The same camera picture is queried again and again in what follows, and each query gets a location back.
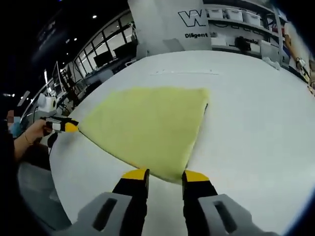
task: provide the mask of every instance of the white device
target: white device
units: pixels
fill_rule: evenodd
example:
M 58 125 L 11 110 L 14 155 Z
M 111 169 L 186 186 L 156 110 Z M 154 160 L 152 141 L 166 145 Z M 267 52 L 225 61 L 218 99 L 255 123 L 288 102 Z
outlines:
M 52 112 L 57 108 L 56 97 L 46 97 L 44 94 L 40 94 L 37 100 L 38 110 L 42 112 Z
M 258 16 L 256 14 L 244 11 L 243 12 L 243 18 L 244 18 L 244 22 L 246 22 L 246 23 L 249 23 L 249 24 L 254 25 L 254 26 L 259 26 L 259 27 L 261 26 L 260 16 Z
M 234 8 L 227 8 L 226 13 L 229 19 L 234 21 L 243 21 L 243 12 Z
M 210 18 L 223 19 L 223 10 L 222 8 L 207 8 Z

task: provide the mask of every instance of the human arm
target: human arm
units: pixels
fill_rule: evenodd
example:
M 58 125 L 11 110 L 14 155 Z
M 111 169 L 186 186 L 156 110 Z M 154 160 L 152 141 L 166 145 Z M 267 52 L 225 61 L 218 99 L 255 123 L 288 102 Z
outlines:
M 286 47 L 288 48 L 291 57 L 293 57 L 294 61 L 296 61 L 296 59 L 298 58 L 297 53 L 295 52 L 294 48 L 291 45 L 291 38 L 288 34 L 286 34 L 284 36 L 284 43 L 286 45 Z
M 44 136 L 44 130 L 51 132 L 46 127 L 46 121 L 39 119 L 35 121 L 20 137 L 14 140 L 14 159 L 20 161 L 25 151 L 36 139 Z

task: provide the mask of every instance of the white banner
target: white banner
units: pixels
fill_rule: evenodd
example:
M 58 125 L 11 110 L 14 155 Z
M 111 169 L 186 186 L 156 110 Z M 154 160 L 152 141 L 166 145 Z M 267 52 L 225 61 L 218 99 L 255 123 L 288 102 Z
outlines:
M 210 50 L 211 38 L 202 0 L 128 0 L 139 43 L 149 54 L 179 50 Z M 165 40 L 177 39 L 169 46 Z

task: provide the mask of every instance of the window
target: window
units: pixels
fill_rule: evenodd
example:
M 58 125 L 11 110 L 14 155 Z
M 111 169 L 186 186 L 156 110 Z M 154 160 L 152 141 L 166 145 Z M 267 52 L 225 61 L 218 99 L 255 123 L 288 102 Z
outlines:
M 121 23 L 122 23 L 122 26 L 125 26 L 125 25 L 127 25 L 128 23 L 130 23 L 131 21 L 133 21 L 133 17 L 132 17 L 131 12 L 128 13 L 128 14 L 126 14 L 126 15 L 124 15 L 124 16 L 122 16 L 122 17 L 120 18 L 120 21 L 121 21 Z
M 110 49 L 113 57 L 115 57 L 116 55 L 115 55 L 114 49 L 125 44 L 123 34 L 122 33 L 116 34 L 114 37 L 110 38 L 107 41 L 107 43 L 108 43 L 109 49 Z
M 85 72 L 85 70 L 83 68 L 83 65 L 81 64 L 79 58 L 77 58 L 76 62 L 77 62 L 77 65 L 79 67 L 79 70 L 80 70 L 81 74 L 83 75 L 83 77 L 85 77 L 86 76 L 86 72 Z
M 85 51 L 87 52 L 87 55 L 89 55 L 91 53 L 91 51 L 93 51 L 93 47 L 92 47 L 92 44 L 89 43 L 86 48 L 85 48 Z
M 119 28 L 118 21 L 113 22 L 111 25 L 109 25 L 108 27 L 104 29 L 105 37 L 110 36 L 112 33 L 116 32 L 119 29 L 120 28 Z
M 126 30 L 124 31 L 124 34 L 125 34 L 125 37 L 126 37 L 127 42 L 131 42 L 132 28 L 129 27 L 128 29 L 126 29 Z
M 96 38 L 93 40 L 93 44 L 94 44 L 97 55 L 108 51 L 108 48 L 104 42 L 102 33 L 99 33 L 98 36 L 96 36 Z
M 80 57 L 80 59 L 81 59 L 81 61 L 83 63 L 83 66 L 84 66 L 85 70 L 87 71 L 87 73 L 91 73 L 92 72 L 92 68 L 90 67 L 90 64 L 89 64 L 89 62 L 88 62 L 88 60 L 87 60 L 87 58 L 85 56 L 84 51 L 82 51 L 80 53 L 79 57 Z
M 96 57 L 96 54 L 94 51 L 90 52 L 89 55 L 88 55 L 88 58 L 90 60 L 90 63 L 91 63 L 91 66 L 92 66 L 92 69 L 95 70 L 96 69 L 96 63 L 94 61 L 94 58 Z

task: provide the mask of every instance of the glass wall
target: glass wall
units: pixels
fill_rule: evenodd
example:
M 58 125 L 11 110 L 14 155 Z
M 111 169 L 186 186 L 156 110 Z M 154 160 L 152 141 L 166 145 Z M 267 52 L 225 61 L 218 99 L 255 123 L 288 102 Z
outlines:
M 103 28 L 96 37 L 90 40 L 89 44 L 75 60 L 84 77 L 88 73 L 97 69 L 94 57 L 110 51 L 113 58 L 115 58 L 116 55 L 114 50 L 131 42 L 131 22 L 133 22 L 132 14 L 131 12 L 128 12 L 107 27 Z

